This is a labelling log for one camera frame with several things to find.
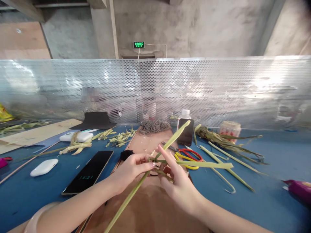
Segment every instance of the black smartphone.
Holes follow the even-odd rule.
[[[113,151],[99,151],[82,168],[79,174],[73,179],[62,195],[74,195],[83,192],[94,185],[108,163]]]
[[[190,124],[187,127],[185,127],[184,131],[177,138],[177,143],[180,145],[191,146],[194,120],[181,118],[179,119],[179,127],[181,127],[183,124],[185,124],[189,120],[190,120]]]

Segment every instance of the hand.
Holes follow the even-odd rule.
[[[151,158],[149,154],[133,154],[108,177],[116,188],[116,195],[122,193],[139,174],[156,166],[154,162],[148,162],[148,158]]]
[[[185,173],[185,170],[176,163],[175,158],[171,154],[168,154],[160,144],[156,152],[161,152],[169,165],[167,166],[166,163],[162,163],[160,170],[165,174],[170,174],[171,178],[174,180],[174,182],[171,183],[165,176],[159,174],[162,187],[179,207],[188,214],[194,215],[200,206],[200,202],[205,198],[194,187]]]

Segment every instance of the forearm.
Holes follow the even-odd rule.
[[[37,233],[72,232],[89,215],[116,195],[110,178],[44,212],[37,224]]]
[[[251,223],[202,197],[195,216],[216,233],[270,232]]]

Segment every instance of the yellow bag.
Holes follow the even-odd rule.
[[[0,103],[0,122],[5,122],[5,121],[9,121],[9,120],[13,120],[14,117],[9,114],[5,107]]]

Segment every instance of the black foam piece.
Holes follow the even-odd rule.
[[[132,150],[125,150],[121,152],[120,159],[125,161],[130,155],[134,154]]]
[[[117,123],[110,122],[107,112],[84,113],[83,123],[71,129],[109,129]]]

